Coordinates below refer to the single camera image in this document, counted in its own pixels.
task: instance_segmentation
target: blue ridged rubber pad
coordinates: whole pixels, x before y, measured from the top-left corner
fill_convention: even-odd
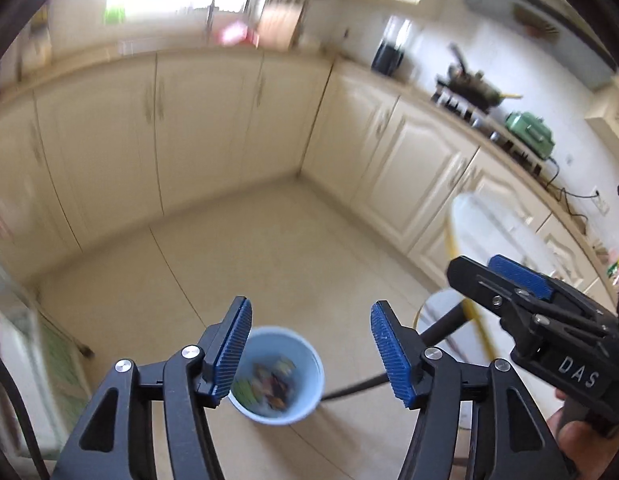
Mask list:
[[[490,258],[487,268],[514,282],[519,287],[528,290],[539,300],[551,301],[552,289],[545,279],[527,267],[523,267],[497,254]]]
[[[371,333],[376,341],[376,346],[383,359],[383,365],[389,384],[391,384],[394,395],[403,401],[406,408],[409,408],[416,400],[416,392],[410,380],[410,368],[407,358],[400,348],[400,344],[394,335],[381,305],[374,303],[371,306]]]
[[[240,306],[234,324],[227,339],[225,339],[221,354],[214,366],[212,397],[216,402],[221,402],[221,399],[230,392],[234,382],[234,375],[238,368],[238,362],[245,348],[245,342],[248,340],[251,328],[252,304],[250,300],[245,300]]]

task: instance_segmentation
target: tile floor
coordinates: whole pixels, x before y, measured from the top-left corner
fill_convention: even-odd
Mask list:
[[[371,304],[388,300],[411,324],[429,292],[298,180],[143,228],[42,285],[43,308],[96,352],[86,364],[93,385],[123,356],[144,364],[195,343],[236,295],[252,301],[254,326],[282,325],[305,336],[332,390],[383,371],[369,331]],[[167,479],[160,407],[157,468]],[[416,413],[382,386],[321,405],[289,427],[254,424],[227,399],[208,420],[228,479],[376,480],[397,478]]]

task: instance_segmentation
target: pink object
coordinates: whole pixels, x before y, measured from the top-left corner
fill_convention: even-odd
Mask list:
[[[256,47],[258,46],[258,33],[243,22],[234,22],[219,32],[218,43],[222,45],[249,44]]]

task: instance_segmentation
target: backsplash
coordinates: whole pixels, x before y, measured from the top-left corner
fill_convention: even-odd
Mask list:
[[[315,0],[304,30],[369,66],[391,14],[386,6],[354,0]],[[504,120],[510,112],[520,110],[544,118],[553,132],[553,156],[560,165],[555,184],[582,195],[597,187],[609,204],[605,216],[591,200],[573,198],[570,204],[575,212],[589,218],[590,240],[598,238],[608,250],[619,250],[619,164],[584,119],[592,92],[531,41],[467,10],[462,0],[446,0],[438,20],[416,25],[416,34],[406,49],[402,78],[433,93],[436,75],[445,75],[454,62],[448,48],[454,42],[463,51],[470,70],[483,70],[485,78],[503,92],[523,94],[521,100],[504,101],[491,116]],[[553,176],[553,169],[548,173]]]

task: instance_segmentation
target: wall outlet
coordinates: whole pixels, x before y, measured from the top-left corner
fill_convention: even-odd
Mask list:
[[[596,209],[598,209],[598,211],[600,211],[603,216],[606,216],[607,213],[609,212],[609,204],[605,202],[605,199],[601,195],[601,192],[598,191],[597,187],[594,187],[594,189],[592,189],[592,192],[590,194],[598,195],[596,198],[592,198],[592,202],[596,206]]]

